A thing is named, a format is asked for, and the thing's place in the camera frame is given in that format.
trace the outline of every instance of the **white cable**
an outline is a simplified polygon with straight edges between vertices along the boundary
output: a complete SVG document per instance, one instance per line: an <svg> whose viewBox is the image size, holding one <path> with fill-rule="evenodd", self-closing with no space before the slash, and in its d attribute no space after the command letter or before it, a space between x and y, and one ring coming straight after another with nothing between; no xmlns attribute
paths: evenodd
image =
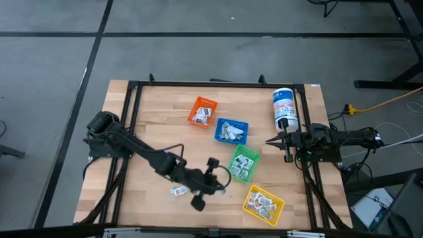
<svg viewBox="0 0 423 238"><path fill-rule="evenodd" d="M398 125L396 125L396 124L394 124L394 123L390 123L390 122L382 122L382 123L380 123L379 125L377 125L377 126L375 127L375 129L377 129L380 125L384 125L384 124L390 124L390 125L393 125L393 126L396 126L396 127L400 128L400 129L402 129L402 130L403 130L403 131L407 134L407 136L408 136L408 138L409 138L409 139L406 139L406 140L404 140L404 141L400 141L400 142L397 142L397 143L393 143L393 144L391 144L391 145L387 145L387 146L384 146L384 147L380 147L379 149L386 149L386 148L389 148L389 147L393 147L394 145L399 145L399 144L404 143L404 142L414 141L415 139L418 139L418 138L423 137L423 134L420 134L420 135L418 135L418 136L415 136L415 137L411 138L411 137L410 137L410 134L409 134L406 130L404 130L404 128L402 128L402 127L400 127L400 126L398 126ZM415 150L415 152L416 152L417 154L419 154L419 155L423 156L423 153L419 152L419 151L415 148L415 146L414 146L414 144L413 144L413 143L412 143L411 145L412 145L413 149ZM366 153L366 152L367 152L367 151L361 151L361 152L353 153L353 154L351 154L351 155L345 155L345 156L342 156L342 158L347 158L347 157L351 157L351 156L353 156L353 155L359 155L359 154Z"/></svg>
<svg viewBox="0 0 423 238"><path fill-rule="evenodd" d="M421 105L420 103L417 103L417 102L406 102L405 103L405 106L407 106L408 107L408 109L410 109L412 112L415 112L415 113L423 113L423 111L417 111L417 110L414 110L414 109L412 109L408 104L417 104L418 106L420 106L421 108L423 108L423 105Z"/></svg>

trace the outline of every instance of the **green basket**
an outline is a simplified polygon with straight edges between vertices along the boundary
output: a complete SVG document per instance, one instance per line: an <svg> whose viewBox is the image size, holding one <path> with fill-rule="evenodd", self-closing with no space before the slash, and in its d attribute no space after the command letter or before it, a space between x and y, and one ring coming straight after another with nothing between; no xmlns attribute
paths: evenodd
<svg viewBox="0 0 423 238"><path fill-rule="evenodd" d="M243 145L238 145L237 149L235 150L235 152L232 156L231 161L229 162L229 166L228 166L229 170L231 169L232 164L235 161L235 158L238 157L238 155L244 155L245 157L253 160L254 163L251 165L251 168L249 169L249 175L245 180L240 179L240 178L236 177L235 175L232 175L232 176L241 180L241 181L243 181L243 182L245 182L245 183L249 183L250 179L252 177L252 174L254 174L254 171L255 171L256 166L258 164L258 160L260 159L260 154L253 151L252 149L249 149L249 148L243 146Z"/></svg>

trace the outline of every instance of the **yellow extension cord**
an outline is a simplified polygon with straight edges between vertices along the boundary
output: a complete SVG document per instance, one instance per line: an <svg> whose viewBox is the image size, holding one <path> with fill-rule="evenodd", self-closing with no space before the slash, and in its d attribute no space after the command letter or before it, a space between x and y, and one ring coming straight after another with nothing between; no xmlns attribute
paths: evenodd
<svg viewBox="0 0 423 238"><path fill-rule="evenodd" d="M418 89L416 89L416 90L414 90L414 91L411 91L411 92L409 92L409 93L406 93L406 94L404 94L404 95L402 95L402 96L396 97L396 98L391 99L391 100L388 100L388 101L386 101L386 102L382 102L381 104L378 104L378 105L376 105L376 106L372 106L372 107L370 107L370 108L366 108L366 109L357 109L357 108L353 108L353 107L352 107L352 105L351 105L351 104L349 104L349 105L348 105L348 111L347 111L347 114L352 116L352 115L354 115L354 113L355 113L355 112L368 112L368 111L370 111L370 110L373 110L373 109L375 109L375 108L378 108L378 107L380 107L380 106L383 106L383 105L385 105L385 104L388 104L388 103L390 103L390 102L393 102L393 101L395 101L395 100L401 99L401 98L403 98L403 97L407 97L407 96L409 96L409 95L411 95L411 94L413 94L413 93L415 93L415 92L417 92L417 91L420 91L420 90L422 90L422 89L423 89L423 87L418 88Z"/></svg>

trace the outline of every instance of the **white bottle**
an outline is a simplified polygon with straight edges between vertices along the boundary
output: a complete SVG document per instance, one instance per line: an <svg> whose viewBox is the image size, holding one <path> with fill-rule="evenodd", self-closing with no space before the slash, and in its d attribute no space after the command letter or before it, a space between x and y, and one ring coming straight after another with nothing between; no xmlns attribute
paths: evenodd
<svg viewBox="0 0 423 238"><path fill-rule="evenodd" d="M287 132L296 132L298 130L297 111L295 109L294 93L289 88L276 89L273 92L273 109L275 112L275 125L278 132L284 129L279 127L279 120L282 118L288 119Z"/></svg>

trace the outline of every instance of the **gray floor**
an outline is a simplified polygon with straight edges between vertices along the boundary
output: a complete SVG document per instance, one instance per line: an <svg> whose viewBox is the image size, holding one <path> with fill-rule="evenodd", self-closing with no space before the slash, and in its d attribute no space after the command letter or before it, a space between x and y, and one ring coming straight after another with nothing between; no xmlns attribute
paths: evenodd
<svg viewBox="0 0 423 238"><path fill-rule="evenodd" d="M421 28L398 2L413 32ZM0 31L91 31L100 24L106 1L0 0ZM323 7L306 1L115 0L107 32L400 32L387 4L340 3L324 19ZM0 38L0 119L7 133L0 143L25 150L25 159L0 160L0 229L30 225L81 82L94 38ZM88 148L87 122L101 109L110 79L207 81L214 77L253 82L319 83L328 112L345 103L366 108L405 93L355 89L354 80L387 81L417 62L400 40L294 38L103 38L46 225L69 225L82 185ZM423 81L419 75L414 81ZM406 101L423 103L420 93L383 108L347 117L350 130L392 122L411 136L421 134L422 115ZM406 139L383 125L383 139ZM416 146L423 152L421 145ZM344 155L360 151L346 148ZM351 157L352 164L362 156ZM423 166L410 145L378 151L369 165L375 176Z"/></svg>

